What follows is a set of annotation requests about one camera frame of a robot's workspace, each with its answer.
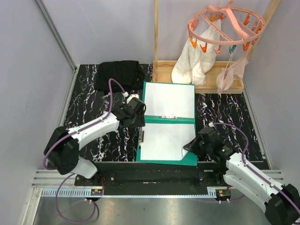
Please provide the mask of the white paper sheet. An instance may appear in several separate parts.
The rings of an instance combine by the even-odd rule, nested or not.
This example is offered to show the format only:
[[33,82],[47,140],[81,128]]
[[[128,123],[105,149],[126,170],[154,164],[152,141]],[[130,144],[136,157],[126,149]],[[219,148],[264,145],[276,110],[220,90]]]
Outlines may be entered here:
[[192,84],[145,82],[143,102],[147,116],[195,118],[195,86]]
[[142,134],[138,161],[196,165],[196,155],[183,149],[195,138],[194,124],[147,123]]

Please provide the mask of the green file folder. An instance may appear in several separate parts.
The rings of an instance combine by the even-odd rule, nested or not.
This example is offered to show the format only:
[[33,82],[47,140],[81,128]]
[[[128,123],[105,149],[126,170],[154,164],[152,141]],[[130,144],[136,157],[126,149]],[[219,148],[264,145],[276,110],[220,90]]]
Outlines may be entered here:
[[[155,123],[155,124],[194,124],[195,125],[195,118],[194,119],[189,119],[189,118],[179,118],[177,117],[177,119],[173,120],[173,119],[161,119],[160,116],[147,116],[145,115],[145,125],[147,123]],[[152,163],[152,162],[146,162],[146,161],[138,161],[138,156],[139,156],[139,151],[140,149],[137,149],[137,155],[136,155],[136,161],[137,162],[143,162],[143,163]]]

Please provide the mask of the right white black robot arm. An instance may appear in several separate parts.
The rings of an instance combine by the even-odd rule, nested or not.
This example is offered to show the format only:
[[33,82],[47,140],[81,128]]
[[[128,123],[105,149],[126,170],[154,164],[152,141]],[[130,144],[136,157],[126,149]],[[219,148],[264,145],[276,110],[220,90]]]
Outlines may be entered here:
[[208,154],[217,165],[214,183],[232,186],[252,200],[272,225],[300,223],[300,194],[292,184],[284,185],[246,160],[243,153],[221,141],[212,127],[203,128],[183,149],[195,155]]

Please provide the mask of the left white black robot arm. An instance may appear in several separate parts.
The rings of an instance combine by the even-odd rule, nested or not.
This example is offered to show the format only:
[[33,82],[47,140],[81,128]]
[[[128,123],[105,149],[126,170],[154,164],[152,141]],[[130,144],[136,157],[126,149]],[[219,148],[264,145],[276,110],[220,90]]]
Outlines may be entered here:
[[114,108],[110,107],[104,115],[83,125],[65,129],[56,128],[44,150],[43,166],[48,160],[61,175],[73,173],[81,175],[92,186],[101,181],[101,174],[96,165],[79,156],[79,151],[95,139],[123,128],[145,126],[146,104],[137,97]]

